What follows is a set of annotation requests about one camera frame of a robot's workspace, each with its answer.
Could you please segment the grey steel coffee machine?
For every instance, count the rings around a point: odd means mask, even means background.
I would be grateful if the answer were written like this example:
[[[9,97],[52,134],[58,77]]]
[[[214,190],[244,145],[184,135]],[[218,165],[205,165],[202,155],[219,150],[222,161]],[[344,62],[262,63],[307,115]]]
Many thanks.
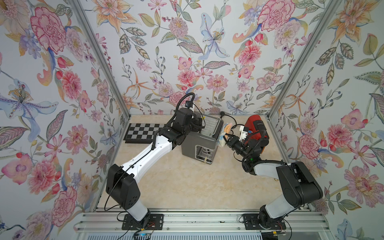
[[[202,125],[207,124],[198,132],[190,132],[181,145],[185,157],[211,165],[218,150],[218,140],[224,122],[221,118],[204,115]]]

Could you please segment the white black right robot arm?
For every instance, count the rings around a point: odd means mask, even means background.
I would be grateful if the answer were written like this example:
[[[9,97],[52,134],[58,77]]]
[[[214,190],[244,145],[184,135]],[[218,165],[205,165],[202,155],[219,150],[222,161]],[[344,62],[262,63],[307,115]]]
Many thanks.
[[[234,153],[243,157],[241,163],[246,173],[280,182],[282,194],[259,211],[258,224],[268,230],[301,206],[321,199],[323,191],[304,163],[261,159],[257,148],[267,140],[266,133],[266,130],[258,130],[243,141],[238,136],[226,134],[224,141]]]

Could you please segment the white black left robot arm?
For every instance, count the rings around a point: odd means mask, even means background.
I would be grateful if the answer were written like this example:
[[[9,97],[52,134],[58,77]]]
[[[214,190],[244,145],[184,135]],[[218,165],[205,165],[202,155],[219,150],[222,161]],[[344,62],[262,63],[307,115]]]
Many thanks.
[[[180,146],[190,132],[203,129],[202,118],[193,111],[195,93],[184,95],[171,119],[153,136],[151,144],[122,166],[112,165],[107,174],[106,193],[137,223],[147,224],[150,211],[140,200],[138,183],[163,156]]]

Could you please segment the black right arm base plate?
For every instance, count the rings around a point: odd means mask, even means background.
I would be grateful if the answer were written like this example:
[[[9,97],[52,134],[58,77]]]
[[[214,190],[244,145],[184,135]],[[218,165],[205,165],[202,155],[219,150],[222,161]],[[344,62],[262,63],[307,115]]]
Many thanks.
[[[286,230],[283,218],[271,219],[265,214],[243,214],[239,222],[244,224],[246,230]]]

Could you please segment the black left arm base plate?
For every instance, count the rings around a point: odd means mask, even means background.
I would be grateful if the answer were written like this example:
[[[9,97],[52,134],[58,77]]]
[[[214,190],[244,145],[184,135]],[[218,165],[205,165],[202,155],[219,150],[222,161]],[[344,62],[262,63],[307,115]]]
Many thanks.
[[[131,215],[126,214],[122,223],[122,230],[162,230],[164,224],[163,214],[149,214],[141,221],[136,220]]]

